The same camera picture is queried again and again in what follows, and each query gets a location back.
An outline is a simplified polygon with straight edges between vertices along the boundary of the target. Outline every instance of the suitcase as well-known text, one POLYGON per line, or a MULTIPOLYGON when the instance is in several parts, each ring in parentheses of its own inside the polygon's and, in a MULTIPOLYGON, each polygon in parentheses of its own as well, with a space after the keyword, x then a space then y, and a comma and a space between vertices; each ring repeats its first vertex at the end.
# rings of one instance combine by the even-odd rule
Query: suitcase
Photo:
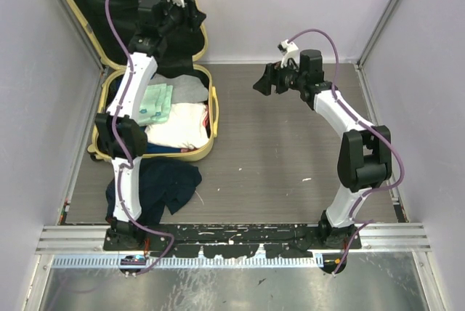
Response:
MULTIPOLYGON (((98 112, 104 113, 107 105, 113 99, 114 83, 123 77, 126 70, 127 59, 114 39, 105 18, 105 0, 66 0, 74 14, 78 18, 87 36, 97 50, 103 65, 108 65, 114 71, 108 76, 102 85, 102 94, 98 105, 98 112)), ((138 0, 111 0, 110 11, 118 34, 125 44, 129 42, 135 31, 137 19, 138 0)), ((216 89, 212 84, 209 71, 194 62, 205 53, 208 40, 205 26, 201 30, 191 33, 187 29, 179 29, 167 37, 168 49, 166 54, 158 62, 158 71, 168 78, 180 74, 190 74, 199 77, 209 89, 209 141, 202 148, 187 153, 157 153, 144 154, 143 158, 165 156, 178 158, 183 161, 198 161, 208 155, 213 148, 214 138, 218 135, 219 105, 216 89)), ((94 161, 109 161, 110 156, 101 146, 97 127, 92 131, 92 143, 87 152, 94 161)))

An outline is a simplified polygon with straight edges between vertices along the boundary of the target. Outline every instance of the metal rail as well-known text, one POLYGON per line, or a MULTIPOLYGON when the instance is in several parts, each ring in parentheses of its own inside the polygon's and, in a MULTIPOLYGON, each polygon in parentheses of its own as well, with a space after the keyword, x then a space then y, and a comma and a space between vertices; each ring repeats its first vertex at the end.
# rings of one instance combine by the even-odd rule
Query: metal rail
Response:
MULTIPOLYGON (((103 251, 107 225, 45 227, 36 249, 37 254, 115 254, 103 251)), ((422 224, 377 224, 360 231, 361 249, 353 252, 431 251, 422 224)), ((340 250, 310 249, 314 253, 337 253, 340 250)))
POLYGON ((381 33, 386 27, 387 22, 389 21, 389 19, 391 19, 391 16, 394 14, 395 10, 397 9, 397 6, 400 3, 400 1, 401 0, 389 0, 389 2, 387 3, 386 8, 384 9, 384 12, 381 18, 379 18, 379 21, 376 24, 376 27, 373 33, 371 34, 370 39, 368 40, 368 43, 365 46, 365 49, 362 51, 362 55, 360 56, 360 59, 357 62, 357 64, 360 67, 363 67, 365 65, 366 60, 368 59, 368 56, 370 55, 376 42, 378 41, 378 38, 380 37, 381 33))

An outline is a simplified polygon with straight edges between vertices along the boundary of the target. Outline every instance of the folded white shirt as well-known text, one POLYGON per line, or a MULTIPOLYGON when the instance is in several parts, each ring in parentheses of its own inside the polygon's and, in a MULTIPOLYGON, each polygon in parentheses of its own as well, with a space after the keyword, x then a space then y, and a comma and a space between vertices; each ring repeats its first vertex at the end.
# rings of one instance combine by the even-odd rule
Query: folded white shirt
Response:
POLYGON ((171 104, 167 122, 151 124, 145 129, 148 142, 171 148, 199 149, 208 141, 204 121, 207 117, 207 105, 171 104))

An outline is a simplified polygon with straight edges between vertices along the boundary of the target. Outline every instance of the suitcase lid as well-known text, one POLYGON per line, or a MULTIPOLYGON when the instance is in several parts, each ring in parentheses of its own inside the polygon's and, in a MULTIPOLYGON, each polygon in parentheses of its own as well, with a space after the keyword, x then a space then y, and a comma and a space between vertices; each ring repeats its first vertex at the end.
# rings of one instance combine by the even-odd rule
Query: suitcase lid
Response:
MULTIPOLYGON (((113 36, 105 16, 105 0, 66 0, 97 50, 103 65, 113 69, 126 67, 127 58, 113 36)), ((110 0, 110 13, 118 35, 125 45, 136 31, 138 0, 110 0)), ((198 60, 207 48, 204 24, 195 33, 181 27, 167 36, 168 48, 158 67, 188 66, 198 60)))

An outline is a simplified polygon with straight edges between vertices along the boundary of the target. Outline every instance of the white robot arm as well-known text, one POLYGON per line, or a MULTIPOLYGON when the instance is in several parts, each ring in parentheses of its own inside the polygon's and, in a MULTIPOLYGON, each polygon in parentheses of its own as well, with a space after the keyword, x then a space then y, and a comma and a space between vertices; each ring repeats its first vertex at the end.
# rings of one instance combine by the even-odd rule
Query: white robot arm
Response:
POLYGON ((391 176, 391 153, 387 146, 361 124, 373 127, 390 141, 385 126, 373 126, 352 109, 332 83, 324 81, 321 52, 307 49, 299 53, 294 42, 287 40, 278 45, 283 54, 280 62, 267 64, 263 77, 254 89, 270 95, 272 86, 278 94, 288 89, 300 92, 301 99, 316 113, 324 117, 341 138, 337 165, 341 182, 333 203, 323 212, 319 222, 322 241, 338 242, 354 231, 355 215, 363 204, 363 194, 381 186, 391 176), (343 102, 348 112, 343 109, 343 102), (364 148, 371 154, 364 153, 364 148))
POLYGON ((166 36, 179 26, 199 31, 206 18, 197 9, 194 0, 139 0, 138 15, 137 32, 129 42, 130 57, 121 85, 107 111, 98 113, 95 118, 100 141, 112 158, 116 182, 120 182, 120 186, 115 186, 112 229, 130 235, 134 235, 134 228, 128 215, 138 220, 142 213, 139 170, 142 155, 147 148, 147 135, 137 124, 142 98, 149 80, 157 72, 157 60, 166 51, 166 36), (117 118, 116 131, 123 141, 123 147, 113 133, 114 118, 117 118))

